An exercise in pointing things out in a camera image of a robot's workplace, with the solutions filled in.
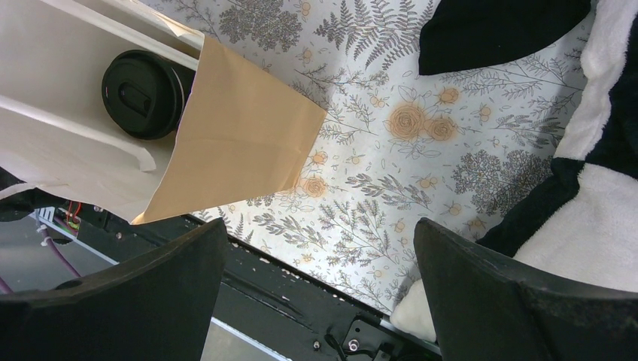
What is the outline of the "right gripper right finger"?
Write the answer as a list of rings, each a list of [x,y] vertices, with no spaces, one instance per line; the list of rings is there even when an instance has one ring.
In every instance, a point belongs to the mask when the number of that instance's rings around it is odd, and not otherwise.
[[[445,360],[635,360],[637,295],[562,278],[424,218],[414,247]]]

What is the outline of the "brown paper takeout bag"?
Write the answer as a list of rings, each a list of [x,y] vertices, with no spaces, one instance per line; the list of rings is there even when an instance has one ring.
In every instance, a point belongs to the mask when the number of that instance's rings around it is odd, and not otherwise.
[[[128,50],[196,72],[177,130],[125,133],[102,78]],[[68,199],[139,225],[295,186],[325,111],[139,1],[1,3],[1,210]]]

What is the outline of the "black plastic cup lid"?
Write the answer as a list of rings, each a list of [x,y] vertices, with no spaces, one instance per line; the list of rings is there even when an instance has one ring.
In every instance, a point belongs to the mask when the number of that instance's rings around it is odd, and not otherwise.
[[[128,135],[157,140],[178,129],[196,72],[146,50],[118,55],[102,78],[102,101]]]

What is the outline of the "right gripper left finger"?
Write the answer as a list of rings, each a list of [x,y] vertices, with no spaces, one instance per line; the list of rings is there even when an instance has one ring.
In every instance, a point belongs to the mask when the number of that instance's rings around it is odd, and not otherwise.
[[[222,220],[52,290],[1,297],[3,360],[198,360],[226,263]]]

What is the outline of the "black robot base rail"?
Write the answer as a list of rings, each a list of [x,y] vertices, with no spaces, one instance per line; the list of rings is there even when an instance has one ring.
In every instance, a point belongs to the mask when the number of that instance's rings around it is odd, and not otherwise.
[[[110,263],[162,246],[200,226],[191,216],[143,226],[88,207],[78,226],[59,208],[32,217]],[[439,348],[394,330],[378,311],[237,238],[220,281],[213,319],[289,360],[438,360]]]

